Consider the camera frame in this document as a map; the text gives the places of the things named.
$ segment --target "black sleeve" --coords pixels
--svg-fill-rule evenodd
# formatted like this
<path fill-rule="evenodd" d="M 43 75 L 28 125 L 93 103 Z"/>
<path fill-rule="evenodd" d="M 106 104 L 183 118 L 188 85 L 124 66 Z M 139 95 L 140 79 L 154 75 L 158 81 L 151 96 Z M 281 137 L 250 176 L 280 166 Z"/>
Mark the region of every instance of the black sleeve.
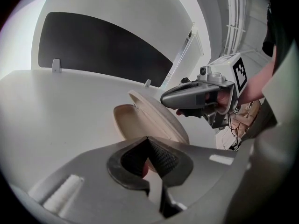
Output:
<path fill-rule="evenodd" d="M 263 42 L 262 49 L 266 55 L 272 57 L 274 45 L 276 44 L 276 39 L 275 39 L 274 25 L 273 25 L 272 14 L 271 14 L 270 8 L 268 8 L 267 20 L 268 20 L 267 21 L 267 35 Z"/>

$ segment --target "black panel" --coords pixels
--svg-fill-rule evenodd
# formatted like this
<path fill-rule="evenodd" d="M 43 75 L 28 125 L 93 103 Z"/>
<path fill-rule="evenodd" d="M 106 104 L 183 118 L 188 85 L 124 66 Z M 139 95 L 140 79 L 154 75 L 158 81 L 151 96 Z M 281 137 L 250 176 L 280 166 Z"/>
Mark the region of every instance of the black panel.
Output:
<path fill-rule="evenodd" d="M 159 87 L 172 67 L 168 60 L 140 37 L 98 18 L 72 13 L 49 13 L 39 44 L 40 67 L 85 70 Z"/>

